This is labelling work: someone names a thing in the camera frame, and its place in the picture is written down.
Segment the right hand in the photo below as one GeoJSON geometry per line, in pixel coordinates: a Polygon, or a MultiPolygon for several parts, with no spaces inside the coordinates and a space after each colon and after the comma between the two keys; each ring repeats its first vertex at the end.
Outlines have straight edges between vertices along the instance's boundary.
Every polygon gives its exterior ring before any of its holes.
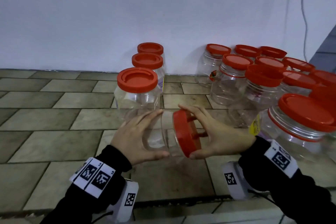
{"type": "Polygon", "coordinates": [[[207,147],[190,154],[191,159],[207,158],[215,155],[232,155],[246,151],[255,142],[255,136],[232,128],[215,120],[204,107],[178,105],[190,111],[208,133],[210,143],[207,147]]]}

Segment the left hand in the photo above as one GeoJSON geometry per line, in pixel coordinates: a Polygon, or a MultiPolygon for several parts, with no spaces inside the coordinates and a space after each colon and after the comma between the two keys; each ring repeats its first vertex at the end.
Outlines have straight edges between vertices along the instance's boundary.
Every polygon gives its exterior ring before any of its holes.
{"type": "Polygon", "coordinates": [[[133,165],[166,158],[168,151],[149,151],[142,143],[142,136],[145,129],[150,125],[156,116],[161,115],[162,109],[153,112],[146,112],[136,116],[128,122],[124,122],[111,141],[111,145],[121,151],[122,154],[133,165]]]}

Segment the jar lid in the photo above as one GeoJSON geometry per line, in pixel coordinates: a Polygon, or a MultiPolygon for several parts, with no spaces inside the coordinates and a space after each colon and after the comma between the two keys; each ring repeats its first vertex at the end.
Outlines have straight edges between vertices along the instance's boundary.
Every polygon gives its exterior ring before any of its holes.
{"type": "Polygon", "coordinates": [[[336,87],[316,86],[309,94],[309,97],[317,100],[322,107],[336,117],[336,87]]]}
{"type": "Polygon", "coordinates": [[[312,76],[296,71],[285,71],[282,73],[283,82],[290,86],[298,86],[305,89],[313,89],[319,82],[312,76]]]}
{"type": "Polygon", "coordinates": [[[163,54],[163,46],[157,43],[142,43],[138,45],[138,52],[150,52],[158,55],[163,54]]]}
{"type": "Polygon", "coordinates": [[[315,99],[299,94],[284,94],[279,99],[278,106],[288,117],[308,128],[322,132],[336,130],[332,114],[315,99]]]}
{"type": "Polygon", "coordinates": [[[158,84],[158,76],[149,68],[131,67],[118,74],[117,84],[126,92],[145,93],[155,89],[158,84]]]}
{"type": "Polygon", "coordinates": [[[270,68],[277,69],[277,70],[283,70],[284,68],[287,67],[280,60],[277,60],[275,58],[265,57],[265,56],[256,57],[254,63],[258,65],[265,65],[265,66],[268,66],[270,68]]]}
{"type": "Polygon", "coordinates": [[[261,54],[261,50],[259,50],[258,48],[243,44],[237,44],[234,48],[234,51],[237,54],[252,58],[255,58],[261,54]]]}
{"type": "Polygon", "coordinates": [[[290,58],[290,57],[284,57],[282,62],[286,66],[290,66],[292,68],[296,68],[304,72],[312,72],[315,69],[315,66],[313,66],[312,64],[309,64],[299,59],[290,58]]]}
{"type": "Polygon", "coordinates": [[[246,70],[249,65],[253,64],[253,61],[249,58],[238,56],[236,54],[225,54],[222,62],[237,70],[246,70]]]}
{"type": "Polygon", "coordinates": [[[201,149],[199,134],[194,123],[195,117],[187,110],[178,110],[173,113],[174,130],[181,150],[186,157],[201,149]]]}
{"type": "Polygon", "coordinates": [[[265,65],[250,65],[245,76],[251,82],[265,87],[277,87],[284,78],[282,73],[265,65]]]}
{"type": "Polygon", "coordinates": [[[231,48],[219,44],[207,44],[206,50],[212,55],[224,55],[231,53],[231,48]]]}
{"type": "Polygon", "coordinates": [[[262,55],[275,59],[283,59],[287,55],[287,52],[269,46],[260,46],[259,49],[261,50],[262,55]]]}
{"type": "Polygon", "coordinates": [[[336,86],[336,74],[329,73],[322,70],[314,70],[310,73],[311,76],[320,80],[325,86],[336,86]]]}
{"type": "Polygon", "coordinates": [[[163,58],[154,53],[142,52],[132,56],[132,64],[135,67],[158,69],[163,65],[163,58]]]}

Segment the tiled floor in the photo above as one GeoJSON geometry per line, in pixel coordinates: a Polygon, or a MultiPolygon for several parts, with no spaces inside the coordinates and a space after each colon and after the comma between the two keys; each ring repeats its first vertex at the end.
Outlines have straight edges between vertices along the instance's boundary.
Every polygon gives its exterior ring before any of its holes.
{"type": "MultiPolygon", "coordinates": [[[[0,213],[54,208],[72,173],[110,143],[121,125],[113,101],[116,75],[0,70],[0,213]]],[[[192,76],[166,76],[160,105],[174,110],[178,103],[204,106],[227,123],[226,107],[211,101],[209,89],[192,76]]],[[[238,158],[148,162],[124,175],[139,183],[138,202],[228,195],[221,165],[238,158]]],[[[330,159],[299,165],[317,184],[336,186],[330,159]]],[[[143,218],[142,210],[135,218],[143,218]]]]}

